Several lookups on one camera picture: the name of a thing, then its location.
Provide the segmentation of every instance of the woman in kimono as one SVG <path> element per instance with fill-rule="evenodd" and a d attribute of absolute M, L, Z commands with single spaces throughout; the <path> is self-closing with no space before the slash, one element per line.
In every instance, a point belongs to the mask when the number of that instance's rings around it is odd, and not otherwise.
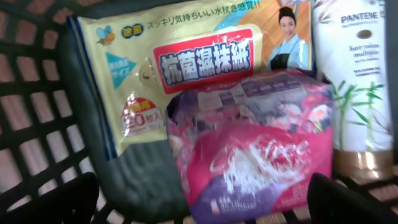
<path fill-rule="evenodd" d="M 272 51 L 267 61 L 267 68 L 269 70 L 288 67 L 308 69 L 308 45 L 296 34 L 297 21 L 291 8 L 279 9 L 279 25 L 285 34 L 285 40 Z"/>

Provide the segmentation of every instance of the yellow wet wipes package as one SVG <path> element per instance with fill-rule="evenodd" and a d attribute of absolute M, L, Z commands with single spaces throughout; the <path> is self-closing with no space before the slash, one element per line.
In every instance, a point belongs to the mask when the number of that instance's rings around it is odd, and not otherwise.
<path fill-rule="evenodd" d="M 108 157 L 167 139 L 165 109 L 181 91 L 261 70 L 311 70 L 310 9 L 305 0 L 199 0 L 71 18 Z"/>

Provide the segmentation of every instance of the gold bottle cap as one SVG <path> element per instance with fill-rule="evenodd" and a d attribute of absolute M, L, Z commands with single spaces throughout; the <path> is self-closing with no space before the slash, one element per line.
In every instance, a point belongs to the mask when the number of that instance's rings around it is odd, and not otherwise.
<path fill-rule="evenodd" d="M 367 180 L 384 180 L 394 176 L 392 150 L 379 152 L 346 152 L 336 150 L 335 170 L 347 177 Z"/>

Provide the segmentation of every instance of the whisper pad package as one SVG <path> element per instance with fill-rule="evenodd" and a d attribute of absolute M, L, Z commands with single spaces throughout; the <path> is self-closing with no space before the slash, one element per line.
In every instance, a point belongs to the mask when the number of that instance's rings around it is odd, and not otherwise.
<path fill-rule="evenodd" d="M 70 19 L 112 142 L 107 154 L 167 139 L 165 109 L 182 90 L 311 69 L 310 9 L 309 1 L 201 0 Z"/>
<path fill-rule="evenodd" d="M 332 90 L 297 71 L 187 90 L 167 131 L 196 223 L 234 223 L 306 204 L 331 175 Z"/>

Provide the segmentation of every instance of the shopping basket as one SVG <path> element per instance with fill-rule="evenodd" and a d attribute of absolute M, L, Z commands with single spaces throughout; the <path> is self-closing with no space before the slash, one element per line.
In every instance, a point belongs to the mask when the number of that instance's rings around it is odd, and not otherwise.
<path fill-rule="evenodd" d="M 0 215 L 95 172 L 100 190 L 93 223 L 193 222 L 166 142 L 130 146 L 106 161 L 95 98 L 65 24 L 72 15 L 100 18 L 176 2 L 0 0 Z M 398 83 L 397 5 L 386 7 L 390 83 Z M 391 101 L 396 119 L 398 103 Z M 336 177 L 362 196 L 398 206 L 397 178 Z M 310 223 L 310 215 L 304 207 L 257 223 Z"/>

